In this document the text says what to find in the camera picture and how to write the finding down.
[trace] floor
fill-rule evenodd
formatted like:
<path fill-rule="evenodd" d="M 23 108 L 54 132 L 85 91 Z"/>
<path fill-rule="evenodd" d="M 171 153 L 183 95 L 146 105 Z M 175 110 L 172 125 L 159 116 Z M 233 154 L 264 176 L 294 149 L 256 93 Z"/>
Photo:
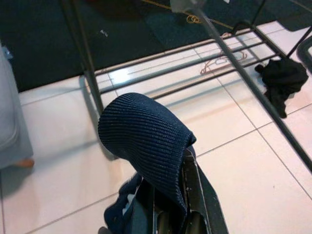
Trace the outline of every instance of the floor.
<path fill-rule="evenodd" d="M 260 26 L 289 51 L 304 30 L 289 32 L 277 22 Z M 231 48 L 256 43 L 254 34 L 228 39 Z M 244 51 L 264 58 L 261 45 Z M 141 63 L 98 77 L 108 87 L 141 75 L 219 53 L 215 44 Z M 213 61 L 204 77 L 229 69 Z M 102 96 L 107 105 L 118 95 L 150 96 L 202 79 L 204 62 Z M 253 67 L 246 69 L 261 90 Z M 312 76 L 287 101 L 285 123 L 312 155 Z M 36 161 L 33 170 L 1 171 L 0 234 L 96 234 L 103 211 L 119 187 L 134 174 L 125 160 L 111 160 L 97 139 L 92 101 L 82 78 L 71 78 L 20 94 Z M 237 73 L 158 99 L 195 134 L 198 163 L 215 188 L 231 234 L 311 234 L 312 175 Z"/>

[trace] clothes drying rack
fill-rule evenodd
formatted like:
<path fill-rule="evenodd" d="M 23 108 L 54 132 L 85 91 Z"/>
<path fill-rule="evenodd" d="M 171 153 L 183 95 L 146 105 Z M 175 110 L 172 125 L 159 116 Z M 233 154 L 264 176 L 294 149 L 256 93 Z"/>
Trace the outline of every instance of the clothes drying rack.
<path fill-rule="evenodd" d="M 253 94 L 256 96 L 256 98 L 259 100 L 259 102 L 262 104 L 262 106 L 267 111 L 267 113 L 271 116 L 271 118 L 273 119 L 275 124 L 280 129 L 281 133 L 285 136 L 285 138 L 288 140 L 290 145 L 297 152 L 298 156 L 301 158 L 302 162 L 306 165 L 306 167 L 308 168 L 310 173 L 312 174 L 312 161 L 309 158 L 308 154 L 304 151 L 304 149 L 298 143 L 296 138 L 292 135 L 290 130 L 287 128 L 287 126 L 284 124 L 282 119 L 279 117 L 276 110 L 273 108 L 273 106 L 270 104 L 270 102 L 266 99 L 266 97 L 264 97 L 264 95 L 258 89 L 258 87 L 255 85 L 255 83 L 253 82 L 251 77 L 244 70 L 245 67 L 249 67 L 249 66 L 264 62 L 264 61 L 272 59 L 274 57 L 280 57 L 281 59 L 282 58 L 289 58 L 293 54 L 293 52 L 296 50 L 296 48 L 300 45 L 300 43 L 302 41 L 304 41 L 304 39 L 312 31 L 312 26 L 311 26 L 306 31 L 306 33 L 303 35 L 303 37 L 298 41 L 298 43 L 293 47 L 293 49 L 288 54 L 285 54 L 265 34 L 263 34 L 255 25 L 256 20 L 257 20 L 258 16 L 260 15 L 260 13 L 262 12 L 263 8 L 265 7 L 266 2 L 267 2 L 267 0 L 262 0 L 261 5 L 260 5 L 257 13 L 251 22 L 247 22 L 247 21 L 239 22 L 234 27 L 234 29 L 232 31 L 232 36 L 228 37 L 228 38 L 233 38 L 233 37 L 237 37 L 237 36 L 241 36 L 241 35 L 245 35 L 245 34 L 248 34 L 250 32 L 253 32 L 256 34 L 256 36 L 261 41 L 258 43 L 252 44 L 252 45 L 243 46 L 243 47 L 239 47 L 237 49 L 232 49 L 232 50 L 230 50 L 228 48 L 228 46 L 226 45 L 224 40 L 220 37 L 218 31 L 215 29 L 214 25 L 211 23 L 211 21 L 205 15 L 205 13 L 203 13 L 200 9 L 194 9 L 193 13 L 198 16 L 203 27 L 205 28 L 205 30 L 208 32 L 208 34 L 212 38 L 212 40 L 209 40 L 205 43 L 202 43 L 201 45 L 217 43 L 219 45 L 219 47 L 222 49 L 222 53 L 210 56 L 209 60 L 217 59 L 217 58 L 220 58 L 222 56 L 226 56 L 229 59 L 229 61 L 231 61 L 232 65 L 233 65 L 233 69 L 230 69 L 228 71 L 222 72 L 222 73 L 217 74 L 217 75 L 214 75 L 212 77 L 203 78 L 200 80 L 195 80 L 192 83 L 182 85 L 180 87 L 177 87 L 177 88 L 169 90 L 169 91 L 165 91 L 165 92 L 158 94 L 156 96 L 153 96 L 151 98 L 158 99 L 158 98 L 173 94 L 175 92 L 193 87 L 195 85 L 199 85 L 201 83 L 207 82 L 207 81 L 215 79 L 217 77 L 221 77 L 221 76 L 224 76 L 226 74 L 237 71 L 241 75 L 241 77 L 243 78 L 243 80 L 245 81 L 247 86 L 250 88 L 250 90 L 253 92 Z M 84 70 L 84 75 L 85 75 L 85 78 L 86 78 L 88 85 L 90 87 L 90 91 L 91 91 L 92 97 L 94 99 L 94 102 L 95 102 L 95 105 L 96 105 L 96 108 L 97 108 L 97 111 L 99 114 L 101 114 L 102 111 L 104 110 L 103 103 L 101 100 L 102 94 L 105 94 L 105 93 L 110 92 L 110 91 L 118 90 L 118 89 L 127 87 L 129 85 L 137 84 L 139 82 L 144 82 L 144 81 L 147 81 L 149 79 L 152 79 L 152 78 L 155 78 L 155 77 L 158 77 L 161 75 L 165 75 L 165 74 L 170 73 L 170 72 L 178 71 L 178 70 L 183 69 L 183 68 L 191 67 L 193 65 L 200 64 L 203 62 L 202 59 L 196 59 L 196 60 L 193 60 L 191 62 L 187 62 L 184 64 L 177 65 L 177 66 L 172 67 L 170 69 L 165 69 L 165 70 L 157 71 L 157 72 L 152 73 L 152 74 L 147 74 L 143 77 L 136 78 L 136 79 L 130 80 L 130 81 L 122 83 L 122 84 L 116 84 L 113 87 L 107 87 L 107 88 L 99 89 L 98 83 L 96 80 L 96 76 L 101 75 L 102 73 L 101 72 L 99 72 L 99 73 L 95 72 L 95 69 L 93 66 L 93 61 L 92 61 L 92 56 L 91 56 L 90 49 L 88 46 L 86 34 L 85 34 L 85 31 L 83 28 L 83 22 L 82 22 L 81 15 L 80 15 L 79 10 L 78 10 L 77 3 L 75 0 L 60 0 L 60 3 L 62 5 L 62 9 L 63 9 L 64 15 L 66 18 L 68 28 L 71 32 L 72 38 L 73 38 L 73 40 L 77 46 L 77 49 L 79 51 L 80 59 L 81 59 L 81 65 L 82 65 L 83 70 Z M 242 26 L 245 29 L 247 28 L 247 30 L 239 31 L 239 29 Z M 267 45 L 274 52 L 274 54 L 267 56 L 265 58 L 257 59 L 256 61 L 253 61 L 253 62 L 246 63 L 244 65 L 241 65 L 239 63 L 239 61 L 233 55 L 233 53 L 235 53 L 235 52 L 243 51 L 246 49 L 251 49 L 253 47 L 256 47 L 256 46 L 259 46 L 262 44 Z M 187 47 L 185 49 L 179 50 L 178 52 L 181 52 L 183 50 L 189 50 L 189 49 L 190 49 L 190 47 Z M 174 53 L 177 53 L 177 51 L 176 50 L 169 51 L 168 53 L 152 56 L 151 58 L 146 58 L 143 60 L 140 59 L 137 61 L 126 63 L 125 65 L 108 68 L 105 70 L 105 72 L 112 72 L 112 71 L 115 71 L 118 69 L 123 69 L 123 68 L 129 67 L 129 66 L 139 64 L 141 62 L 147 62 L 147 61 L 157 59 L 157 58 L 161 58 L 164 56 L 168 56 L 168 55 L 171 55 Z"/>

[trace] gray sofa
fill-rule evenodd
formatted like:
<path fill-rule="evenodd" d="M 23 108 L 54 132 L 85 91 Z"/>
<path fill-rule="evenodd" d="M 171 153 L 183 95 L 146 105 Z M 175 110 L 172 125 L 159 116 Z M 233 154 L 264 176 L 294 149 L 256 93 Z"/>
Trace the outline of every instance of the gray sofa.
<path fill-rule="evenodd" d="M 12 67 L 0 42 L 0 169 L 14 164 L 32 166 L 28 159 L 32 155 Z"/>

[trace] dark rug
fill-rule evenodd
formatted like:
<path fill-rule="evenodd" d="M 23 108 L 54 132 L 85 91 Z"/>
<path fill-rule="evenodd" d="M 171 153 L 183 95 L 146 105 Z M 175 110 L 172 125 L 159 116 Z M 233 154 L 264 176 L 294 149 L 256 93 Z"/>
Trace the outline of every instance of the dark rug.
<path fill-rule="evenodd" d="M 169 6 L 169 0 L 155 0 Z M 79 0 L 96 69 L 199 42 L 208 37 L 185 14 L 141 0 Z M 205 13 L 229 26 L 251 20 L 259 2 L 208 0 Z M 257 24 L 275 20 L 264 10 Z M 221 34 L 229 28 L 215 24 Z M 58 0 L 0 0 L 0 38 L 13 55 L 10 60 L 19 91 L 82 74 L 80 59 Z"/>

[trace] ribbed knit cloth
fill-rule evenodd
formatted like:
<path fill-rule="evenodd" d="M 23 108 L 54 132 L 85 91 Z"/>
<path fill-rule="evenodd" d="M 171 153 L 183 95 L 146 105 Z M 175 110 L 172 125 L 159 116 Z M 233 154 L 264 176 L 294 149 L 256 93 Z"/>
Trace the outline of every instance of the ribbed knit cloth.
<path fill-rule="evenodd" d="M 186 215 L 179 188 L 183 151 L 196 138 L 166 107 L 137 93 L 112 101 L 98 122 L 98 135 L 114 155 L 175 202 Z"/>

